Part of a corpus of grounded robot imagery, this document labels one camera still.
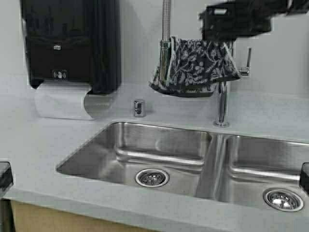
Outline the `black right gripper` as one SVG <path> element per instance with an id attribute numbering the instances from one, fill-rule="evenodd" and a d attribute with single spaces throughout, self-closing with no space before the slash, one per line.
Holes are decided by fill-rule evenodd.
<path id="1" fill-rule="evenodd" d="M 305 15 L 307 0 L 230 0 L 211 4 L 200 13 L 203 40 L 236 40 L 272 31 L 271 18 Z"/>

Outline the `black right robot base corner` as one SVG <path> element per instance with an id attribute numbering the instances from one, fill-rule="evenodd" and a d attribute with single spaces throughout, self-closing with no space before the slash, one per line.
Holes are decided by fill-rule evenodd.
<path id="1" fill-rule="evenodd" d="M 305 162 L 302 164 L 299 186 L 309 194 L 309 163 Z"/>

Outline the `black left robot base corner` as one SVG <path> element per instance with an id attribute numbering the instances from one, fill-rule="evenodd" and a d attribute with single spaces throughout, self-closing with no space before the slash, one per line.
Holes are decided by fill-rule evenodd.
<path id="1" fill-rule="evenodd" d="M 12 168 L 9 162 L 0 163 L 0 189 L 5 191 L 13 184 Z"/>

